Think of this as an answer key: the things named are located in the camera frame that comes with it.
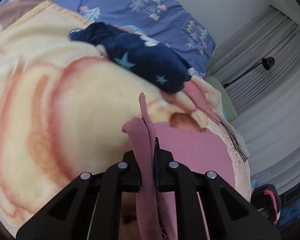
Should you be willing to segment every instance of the teal star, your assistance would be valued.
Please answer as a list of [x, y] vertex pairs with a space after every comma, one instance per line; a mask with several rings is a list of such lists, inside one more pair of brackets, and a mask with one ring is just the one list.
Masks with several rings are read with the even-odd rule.
[[165, 75], [163, 76], [156, 76], [157, 82], [159, 82], [161, 85], [163, 85], [165, 82], [168, 82], [168, 80], [165, 79]]
[[131, 62], [128, 61], [128, 52], [126, 52], [122, 59], [119, 59], [119, 58], [115, 58], [114, 61], [116, 63], [118, 63], [120, 66], [123, 66], [127, 69], [130, 69], [131, 67], [135, 66], [136, 64], [133, 64]]

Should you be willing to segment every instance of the curtain fold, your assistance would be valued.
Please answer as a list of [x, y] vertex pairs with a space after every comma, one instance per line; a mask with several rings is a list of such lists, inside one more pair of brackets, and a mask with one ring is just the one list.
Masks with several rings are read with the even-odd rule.
[[226, 90], [252, 179], [281, 194], [300, 182], [300, 27], [270, 8], [215, 52], [209, 71], [229, 82], [266, 56], [276, 59], [270, 71], [260, 66]]

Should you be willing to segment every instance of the silver screw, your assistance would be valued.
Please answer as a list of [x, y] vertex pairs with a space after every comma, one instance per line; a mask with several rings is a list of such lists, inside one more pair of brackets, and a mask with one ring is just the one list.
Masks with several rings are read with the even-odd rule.
[[169, 163], [169, 167], [170, 167], [170, 168], [173, 168], [173, 169], [176, 169], [176, 168], [179, 167], [179, 163], [177, 163], [177, 162], [170, 162], [170, 163]]
[[119, 169], [125, 169], [125, 168], [127, 168], [127, 167], [128, 167], [128, 164], [125, 163], [125, 162], [120, 162], [120, 163], [118, 163], [118, 168], [119, 168]]
[[84, 173], [81, 173], [80, 178], [81, 179], [89, 179], [90, 176], [91, 176], [90, 173], [84, 172]]
[[215, 179], [217, 177], [217, 174], [214, 171], [208, 171], [207, 176], [210, 179]]

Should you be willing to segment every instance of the pink garment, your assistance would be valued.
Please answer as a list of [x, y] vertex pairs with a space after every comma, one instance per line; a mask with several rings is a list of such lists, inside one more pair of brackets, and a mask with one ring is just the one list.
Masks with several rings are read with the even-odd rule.
[[263, 192], [263, 195], [269, 195], [271, 200], [272, 200], [272, 205], [273, 205], [273, 208], [274, 208], [274, 211], [276, 213], [276, 219], [275, 221], [273, 222], [274, 225], [276, 225], [279, 221], [279, 218], [278, 218], [278, 208], [277, 208], [277, 201], [275, 200], [275, 196], [274, 196], [274, 193], [269, 190], [269, 189], [266, 189], [264, 192]]
[[196, 108], [205, 113], [217, 125], [220, 124], [219, 117], [211, 110], [206, 101], [205, 91], [198, 86], [194, 81], [185, 82], [183, 92], [193, 101]]
[[142, 240], [161, 239], [158, 210], [169, 240], [178, 239], [176, 204], [173, 192], [156, 192], [154, 184], [154, 145], [172, 152], [175, 161], [191, 171], [215, 171], [234, 187], [234, 173], [227, 147], [222, 139], [206, 130], [201, 133], [178, 130], [169, 123], [153, 124], [146, 109], [146, 98], [139, 97], [142, 119], [134, 117], [124, 124], [141, 171], [141, 191], [137, 194], [137, 219]]

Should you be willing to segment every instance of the triangular cutout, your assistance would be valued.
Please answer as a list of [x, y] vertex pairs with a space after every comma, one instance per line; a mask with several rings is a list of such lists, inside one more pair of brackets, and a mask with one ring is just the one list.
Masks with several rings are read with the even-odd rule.
[[63, 199], [59, 201], [49, 212], [49, 216], [58, 220], [65, 221], [72, 205], [72, 202], [77, 195], [78, 189], [72, 189]]
[[240, 218], [249, 215], [249, 211], [246, 210], [240, 203], [224, 188], [220, 191], [223, 201], [226, 204], [229, 216], [232, 221], [237, 221]]

